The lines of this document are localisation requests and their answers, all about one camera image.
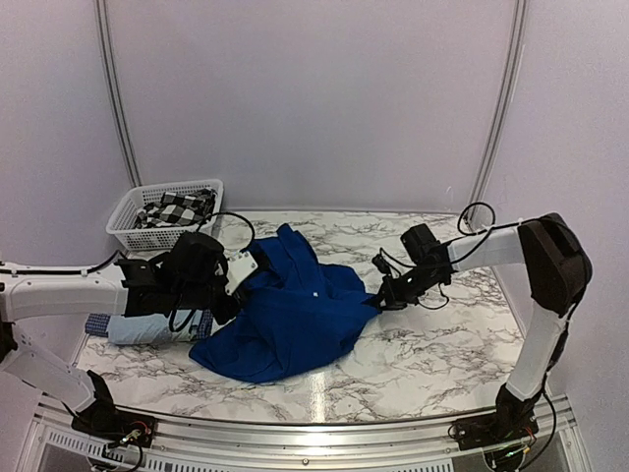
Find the blue pleated skirt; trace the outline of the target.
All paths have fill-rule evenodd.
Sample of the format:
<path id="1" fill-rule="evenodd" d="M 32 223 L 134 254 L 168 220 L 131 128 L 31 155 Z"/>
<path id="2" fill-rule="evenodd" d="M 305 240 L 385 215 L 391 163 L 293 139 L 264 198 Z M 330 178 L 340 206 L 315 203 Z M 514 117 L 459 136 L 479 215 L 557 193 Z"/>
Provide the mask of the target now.
<path id="1" fill-rule="evenodd" d="M 215 374 L 267 384 L 324 367 L 350 353 L 381 312 L 351 267 L 321 263 L 287 223 L 255 240 L 251 252 L 266 267 L 246 282 L 246 303 L 189 352 Z"/>

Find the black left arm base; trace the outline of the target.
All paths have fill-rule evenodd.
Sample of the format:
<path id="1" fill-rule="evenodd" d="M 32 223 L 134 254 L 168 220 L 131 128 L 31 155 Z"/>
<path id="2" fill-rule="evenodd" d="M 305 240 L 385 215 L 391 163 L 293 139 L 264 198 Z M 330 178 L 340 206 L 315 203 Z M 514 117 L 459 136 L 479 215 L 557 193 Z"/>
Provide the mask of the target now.
<path id="1" fill-rule="evenodd" d="M 68 411 L 73 416 L 72 428 L 111 442 L 121 440 L 134 431 L 139 431 L 137 442 L 141 447 L 150 447 L 156 427 L 155 417 L 119 409 L 113 400 L 105 380 L 88 370 L 94 392 L 91 403 L 79 411 Z"/>

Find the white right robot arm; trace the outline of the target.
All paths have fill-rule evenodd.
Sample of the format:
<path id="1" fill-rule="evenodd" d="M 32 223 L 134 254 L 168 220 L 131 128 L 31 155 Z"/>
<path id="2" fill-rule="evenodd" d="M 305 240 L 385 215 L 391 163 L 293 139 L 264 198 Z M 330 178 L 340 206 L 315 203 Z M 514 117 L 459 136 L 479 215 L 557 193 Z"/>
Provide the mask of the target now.
<path id="1" fill-rule="evenodd" d="M 561 356 L 567 326 L 593 276 L 590 258 L 575 233 L 557 212 L 438 241 L 429 228 L 416 225 L 401 238 L 412 259 L 407 272 L 382 271 L 378 292 L 368 303 L 381 310 L 416 305 L 438 285 L 448 285 L 456 273 L 522 265 L 525 267 L 533 313 L 518 360 L 497 402 L 506 402 L 487 418 L 486 430 L 506 441 L 525 424 L 521 406 L 542 392 L 547 373 Z"/>

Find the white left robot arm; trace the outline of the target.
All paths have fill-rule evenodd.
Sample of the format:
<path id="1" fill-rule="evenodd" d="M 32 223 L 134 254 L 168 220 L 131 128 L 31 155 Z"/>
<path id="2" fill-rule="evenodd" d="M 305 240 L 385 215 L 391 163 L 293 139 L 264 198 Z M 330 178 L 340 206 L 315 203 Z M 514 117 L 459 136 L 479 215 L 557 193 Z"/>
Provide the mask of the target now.
<path id="1" fill-rule="evenodd" d="M 17 323 L 39 317 L 131 317 L 209 310 L 224 324 L 239 311 L 239 290 L 257 270 L 250 253 L 194 263 L 122 259 L 103 267 L 1 269 L 1 370 L 64 403 L 105 438 L 123 431 L 104 379 L 40 346 Z"/>

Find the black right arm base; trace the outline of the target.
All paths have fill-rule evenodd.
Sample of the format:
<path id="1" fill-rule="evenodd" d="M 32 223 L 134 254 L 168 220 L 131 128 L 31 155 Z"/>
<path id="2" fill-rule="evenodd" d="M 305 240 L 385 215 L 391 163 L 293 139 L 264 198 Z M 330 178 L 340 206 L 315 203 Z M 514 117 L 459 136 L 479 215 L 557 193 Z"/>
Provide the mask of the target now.
<path id="1" fill-rule="evenodd" d="M 529 438 L 539 431 L 534 408 L 542 393 L 539 389 L 532 397 L 520 400 L 504 384 L 498 391 L 494 412 L 455 420 L 448 436 L 460 450 Z"/>

